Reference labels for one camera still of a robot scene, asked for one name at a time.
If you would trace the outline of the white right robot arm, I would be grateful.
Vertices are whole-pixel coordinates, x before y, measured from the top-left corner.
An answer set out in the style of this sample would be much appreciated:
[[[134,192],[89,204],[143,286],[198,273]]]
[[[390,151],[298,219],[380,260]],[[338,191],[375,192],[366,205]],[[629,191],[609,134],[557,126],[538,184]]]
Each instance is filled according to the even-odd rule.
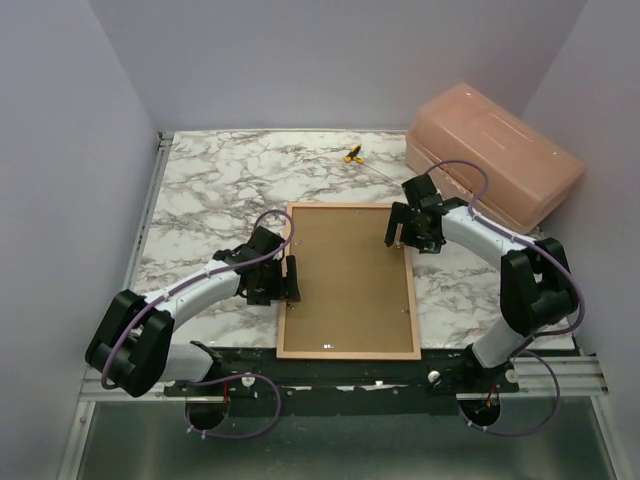
[[[392,204],[386,246],[399,242],[421,254],[438,254],[451,241],[499,272],[501,319],[465,348],[450,374],[441,375],[457,387],[483,391],[536,334],[578,309],[564,247],[553,238],[536,241],[503,230],[460,198],[443,199],[427,174],[404,182],[402,189],[406,201]]]

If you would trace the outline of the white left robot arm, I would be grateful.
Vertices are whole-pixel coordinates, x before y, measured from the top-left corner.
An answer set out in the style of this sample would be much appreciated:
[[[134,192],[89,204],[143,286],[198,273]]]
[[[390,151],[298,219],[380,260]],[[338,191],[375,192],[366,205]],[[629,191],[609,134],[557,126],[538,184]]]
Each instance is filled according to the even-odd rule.
[[[111,301],[85,352],[106,389],[137,398],[155,384],[186,381],[201,395],[222,380],[219,357],[198,341],[176,344],[174,333],[187,321],[232,297],[250,305],[297,302],[296,259],[285,254],[290,238],[257,226],[249,240],[219,250],[200,270],[146,294],[130,289]]]

